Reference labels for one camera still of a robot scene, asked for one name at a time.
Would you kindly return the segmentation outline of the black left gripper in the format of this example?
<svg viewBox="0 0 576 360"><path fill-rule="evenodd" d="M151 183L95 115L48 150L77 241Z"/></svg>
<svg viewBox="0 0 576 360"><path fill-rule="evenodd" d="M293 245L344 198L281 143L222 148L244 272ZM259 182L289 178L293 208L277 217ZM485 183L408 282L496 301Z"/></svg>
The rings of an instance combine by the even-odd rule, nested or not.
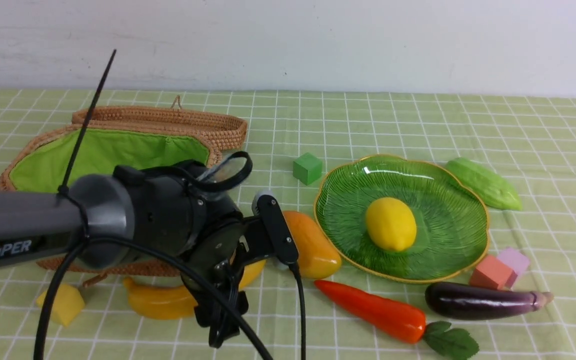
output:
<svg viewBox="0 0 576 360"><path fill-rule="evenodd" d="M197 301L194 314L203 328L240 328L249 311L244 289L262 274L269 258L269 237L260 219L192 221L185 231L183 262L231 307L227 310L206 288L183 274Z"/></svg>

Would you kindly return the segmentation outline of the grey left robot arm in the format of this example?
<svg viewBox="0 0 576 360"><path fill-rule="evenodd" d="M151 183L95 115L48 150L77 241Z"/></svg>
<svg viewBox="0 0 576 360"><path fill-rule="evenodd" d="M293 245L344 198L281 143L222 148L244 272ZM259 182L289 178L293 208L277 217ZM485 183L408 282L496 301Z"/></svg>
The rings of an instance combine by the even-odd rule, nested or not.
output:
<svg viewBox="0 0 576 360"><path fill-rule="evenodd" d="M235 289L243 269L275 251L262 218L245 218L227 194L250 174L251 161L229 178L219 178L222 169L192 159L144 170L119 165L57 193L0 191L0 268L79 248L73 264L108 271L152 259L147 248L184 266L199 325L232 324L211 292L246 313L247 298Z"/></svg>

